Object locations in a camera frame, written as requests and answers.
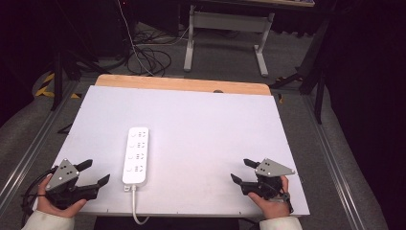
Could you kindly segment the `person's dark clothing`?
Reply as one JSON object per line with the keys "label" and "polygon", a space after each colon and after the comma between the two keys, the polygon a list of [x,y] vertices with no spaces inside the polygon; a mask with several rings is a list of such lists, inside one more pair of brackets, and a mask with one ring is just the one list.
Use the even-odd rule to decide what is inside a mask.
{"label": "person's dark clothing", "polygon": [[149,218],[139,225],[131,217],[101,217],[94,230],[239,230],[239,223],[237,218]]}

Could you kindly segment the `person's left hand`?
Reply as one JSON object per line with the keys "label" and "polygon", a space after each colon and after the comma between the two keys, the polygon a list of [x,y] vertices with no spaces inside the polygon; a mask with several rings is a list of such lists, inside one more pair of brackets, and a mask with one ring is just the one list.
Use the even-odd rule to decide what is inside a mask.
{"label": "person's left hand", "polygon": [[84,205],[87,203],[87,200],[81,199],[65,210],[60,210],[55,207],[45,196],[46,186],[48,185],[52,176],[53,175],[49,173],[38,185],[36,210],[53,216],[71,219],[84,207]]}

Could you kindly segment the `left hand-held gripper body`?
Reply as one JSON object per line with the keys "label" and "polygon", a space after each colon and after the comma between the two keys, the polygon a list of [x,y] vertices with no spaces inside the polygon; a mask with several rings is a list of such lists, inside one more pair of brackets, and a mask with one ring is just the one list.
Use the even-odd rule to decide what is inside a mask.
{"label": "left hand-held gripper body", "polygon": [[63,159],[56,167],[56,171],[46,186],[45,196],[58,209],[65,210],[81,199],[97,198],[98,193],[88,194],[79,191],[76,183],[80,173],[68,159]]}

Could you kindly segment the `aluminium floor rail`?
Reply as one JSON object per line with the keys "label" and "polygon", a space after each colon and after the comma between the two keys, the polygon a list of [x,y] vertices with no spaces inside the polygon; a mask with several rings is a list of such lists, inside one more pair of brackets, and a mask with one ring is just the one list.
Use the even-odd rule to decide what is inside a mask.
{"label": "aluminium floor rail", "polygon": [[19,186],[28,173],[31,165],[38,156],[42,146],[45,143],[45,139],[48,137],[51,128],[53,127],[56,119],[58,118],[63,106],[68,102],[71,95],[74,93],[77,85],[77,81],[69,81],[66,83],[66,89],[63,91],[62,99],[56,106],[55,110],[51,110],[44,123],[41,125],[38,133],[30,143],[29,147],[24,151],[24,154],[20,157],[18,164],[9,173],[6,184],[0,191],[0,216],[5,212],[9,206],[12,198],[17,192]]}
{"label": "aluminium floor rail", "polygon": [[327,139],[324,127],[320,125],[316,120],[316,116],[314,114],[315,108],[313,106],[312,100],[308,96],[303,96],[303,101],[309,113],[309,116],[311,117],[312,124],[316,129],[317,136],[321,142],[322,153],[325,158],[327,168],[333,180],[334,186],[336,188],[342,206],[345,210],[351,230],[366,230],[365,224],[360,217],[360,214],[357,210],[354,199],[352,197],[348,181],[344,177],[336,161],[331,145]]}

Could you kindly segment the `wooden desk top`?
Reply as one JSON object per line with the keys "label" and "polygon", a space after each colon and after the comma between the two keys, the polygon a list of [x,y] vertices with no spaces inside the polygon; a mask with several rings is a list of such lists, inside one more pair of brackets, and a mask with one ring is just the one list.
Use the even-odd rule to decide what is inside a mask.
{"label": "wooden desk top", "polygon": [[309,7],[315,6],[314,0],[193,0],[206,1],[215,3],[230,3],[230,4],[248,4],[248,5],[265,5],[265,6],[294,6],[294,7]]}

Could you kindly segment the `white metal desk frame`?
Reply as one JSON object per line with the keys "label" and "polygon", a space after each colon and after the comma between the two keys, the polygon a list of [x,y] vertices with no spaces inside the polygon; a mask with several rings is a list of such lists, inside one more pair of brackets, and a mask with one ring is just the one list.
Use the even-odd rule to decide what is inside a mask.
{"label": "white metal desk frame", "polygon": [[253,49],[257,58],[260,75],[266,78],[269,73],[263,56],[263,49],[273,24],[275,14],[270,12],[266,17],[235,15],[214,12],[203,12],[191,5],[189,10],[188,43],[184,61],[184,71],[192,69],[193,31],[198,29],[229,30],[238,32],[261,33],[261,40]]}

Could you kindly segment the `white power strip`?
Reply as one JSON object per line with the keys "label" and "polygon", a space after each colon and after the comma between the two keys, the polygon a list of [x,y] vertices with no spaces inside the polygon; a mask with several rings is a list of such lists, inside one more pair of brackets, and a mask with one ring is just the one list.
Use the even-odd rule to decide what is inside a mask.
{"label": "white power strip", "polygon": [[132,127],[127,135],[122,182],[124,190],[131,191],[147,181],[149,129]]}

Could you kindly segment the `black metal stand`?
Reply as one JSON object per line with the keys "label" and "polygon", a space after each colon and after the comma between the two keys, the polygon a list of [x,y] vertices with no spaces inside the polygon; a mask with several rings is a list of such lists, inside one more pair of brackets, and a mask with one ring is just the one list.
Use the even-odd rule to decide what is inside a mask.
{"label": "black metal stand", "polygon": [[275,83],[269,85],[271,89],[278,89],[293,81],[302,79],[302,84],[299,87],[299,91],[302,95],[309,95],[313,88],[316,87],[317,90],[314,104],[314,116],[318,124],[322,123],[321,112],[325,89],[325,77],[323,68],[317,65],[317,57],[319,56],[328,25],[329,20],[326,18],[323,20],[322,24],[314,35],[297,72],[285,79],[277,80]]}
{"label": "black metal stand", "polygon": [[80,72],[78,62],[83,63],[89,67],[93,72],[99,74],[108,74],[108,71],[101,68],[93,61],[81,56],[79,53],[66,50],[54,50],[54,101],[51,110],[56,109],[61,105],[63,99],[63,74],[66,74],[70,81],[78,81],[80,79]]}

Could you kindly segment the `white board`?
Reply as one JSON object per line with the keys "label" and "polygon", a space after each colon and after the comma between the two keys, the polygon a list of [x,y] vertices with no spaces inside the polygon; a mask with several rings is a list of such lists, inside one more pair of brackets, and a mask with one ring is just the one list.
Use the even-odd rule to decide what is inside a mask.
{"label": "white board", "polygon": [[[147,182],[122,182],[127,134],[149,129]],[[55,161],[92,159],[79,184],[110,175],[83,213],[150,217],[254,217],[242,194],[255,172],[243,159],[296,167],[271,96],[92,86]]]}

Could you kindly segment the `yellow black floor tape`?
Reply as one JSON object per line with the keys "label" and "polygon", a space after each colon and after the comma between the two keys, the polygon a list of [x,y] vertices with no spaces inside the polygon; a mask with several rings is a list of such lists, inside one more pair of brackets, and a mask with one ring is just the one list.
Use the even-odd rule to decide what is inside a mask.
{"label": "yellow black floor tape", "polygon": [[37,91],[34,93],[36,97],[48,97],[53,98],[55,93],[53,91],[49,91],[48,88],[51,85],[51,82],[54,80],[55,74],[51,72],[41,83]]}

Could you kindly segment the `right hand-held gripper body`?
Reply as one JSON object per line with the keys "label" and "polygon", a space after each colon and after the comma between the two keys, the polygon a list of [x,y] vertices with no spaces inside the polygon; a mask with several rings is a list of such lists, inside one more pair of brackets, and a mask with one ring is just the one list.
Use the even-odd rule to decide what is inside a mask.
{"label": "right hand-held gripper body", "polygon": [[255,194],[267,200],[282,197],[282,176],[295,173],[294,170],[268,158],[259,162],[254,171],[257,177]]}

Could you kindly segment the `person's right hand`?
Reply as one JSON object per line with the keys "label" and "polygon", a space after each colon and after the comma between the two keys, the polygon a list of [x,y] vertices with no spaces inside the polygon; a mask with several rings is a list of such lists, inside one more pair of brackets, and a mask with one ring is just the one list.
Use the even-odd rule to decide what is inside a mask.
{"label": "person's right hand", "polygon": [[287,202],[265,200],[255,193],[249,193],[248,197],[262,210],[266,219],[285,218],[290,215]]}

